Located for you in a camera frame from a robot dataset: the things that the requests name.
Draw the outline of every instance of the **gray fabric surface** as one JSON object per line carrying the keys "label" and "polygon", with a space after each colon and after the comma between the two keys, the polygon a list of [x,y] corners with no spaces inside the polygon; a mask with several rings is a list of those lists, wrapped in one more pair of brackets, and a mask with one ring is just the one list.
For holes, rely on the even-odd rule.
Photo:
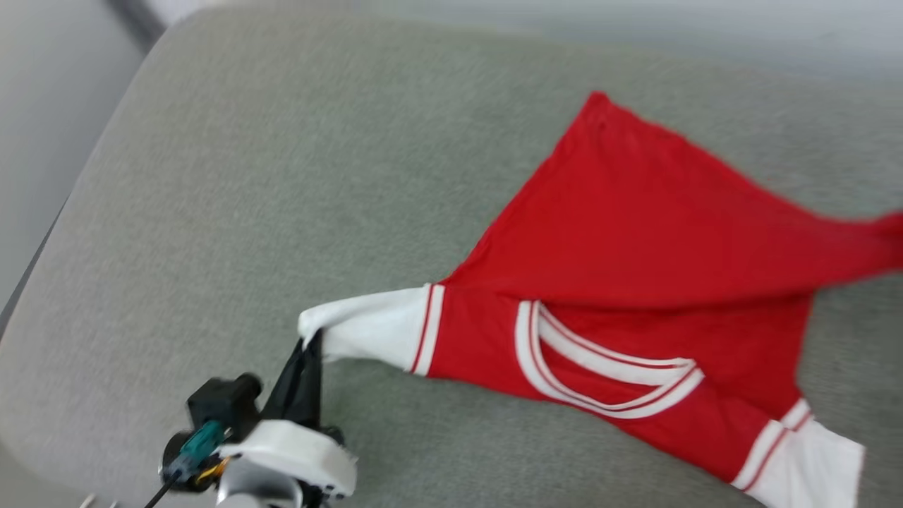
{"label": "gray fabric surface", "polygon": [[[0,438],[143,505],[208,377],[272,384],[298,312],[445,275],[591,89],[820,212],[903,204],[903,100],[715,63],[419,24],[222,11],[170,30],[110,121],[0,344]],[[820,297],[801,382],[903,499],[903,279]],[[754,506],[576,410],[328,367],[360,455],[342,506]],[[211,506],[172,498],[162,506]]]}

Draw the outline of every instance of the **red jersey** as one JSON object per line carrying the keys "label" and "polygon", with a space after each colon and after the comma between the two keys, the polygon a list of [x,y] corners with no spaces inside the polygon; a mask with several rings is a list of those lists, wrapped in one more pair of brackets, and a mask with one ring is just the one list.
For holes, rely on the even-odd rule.
{"label": "red jersey", "polygon": [[795,369],[813,292],[903,266],[903,216],[783,202],[595,94],[440,284],[304,311],[373,358],[587,411],[762,503],[849,507],[864,449]]}

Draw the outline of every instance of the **sleeve cuff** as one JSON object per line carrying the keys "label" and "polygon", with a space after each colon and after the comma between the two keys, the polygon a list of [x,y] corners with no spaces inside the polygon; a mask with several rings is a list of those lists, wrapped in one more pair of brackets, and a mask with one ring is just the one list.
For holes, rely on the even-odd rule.
{"label": "sleeve cuff", "polygon": [[323,360],[380,360],[425,376],[435,351],[444,287],[426,285],[356,296],[305,310],[298,333],[323,330]]}
{"label": "sleeve cuff", "polygon": [[865,447],[814,420],[787,432],[746,489],[770,508],[853,508]]}

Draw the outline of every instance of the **yellow wire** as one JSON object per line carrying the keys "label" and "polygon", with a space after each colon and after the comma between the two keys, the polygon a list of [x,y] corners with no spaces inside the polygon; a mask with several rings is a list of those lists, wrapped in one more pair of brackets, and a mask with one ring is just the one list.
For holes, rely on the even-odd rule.
{"label": "yellow wire", "polygon": [[226,469],[226,465],[228,464],[228,461],[230,458],[231,457],[227,456],[226,458],[219,461],[219,464],[211,467],[210,469],[208,469],[208,470],[204,471],[203,473],[201,473],[200,475],[198,475],[198,477],[194,480],[194,483],[199,484],[202,480],[204,480],[208,476],[216,476],[217,478],[222,476],[223,470]]}

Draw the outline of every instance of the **cable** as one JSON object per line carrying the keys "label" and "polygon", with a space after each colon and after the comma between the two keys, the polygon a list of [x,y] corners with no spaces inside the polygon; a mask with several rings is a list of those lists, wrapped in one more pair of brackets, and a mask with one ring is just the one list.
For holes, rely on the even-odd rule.
{"label": "cable", "polygon": [[157,494],[154,494],[154,497],[151,498],[151,502],[146,504],[144,508],[154,508],[154,506],[160,502],[163,498],[163,495],[169,492],[173,485],[175,485],[176,481],[179,480],[179,476],[182,475],[181,471],[176,471],[170,476],[169,480],[166,480],[166,483],[160,487],[160,490],[157,491]]}
{"label": "cable", "polygon": [[81,504],[80,508],[91,508],[91,505],[94,504],[95,499],[97,499],[97,497],[94,494],[89,495],[85,498],[85,502]]}
{"label": "cable", "polygon": [[198,475],[198,477],[194,479],[194,483],[200,484],[201,480],[211,475],[219,479],[219,477],[223,475],[223,471],[226,469],[226,466],[228,466],[228,461],[231,459],[231,456],[227,456],[226,458],[220,460],[215,466]]}

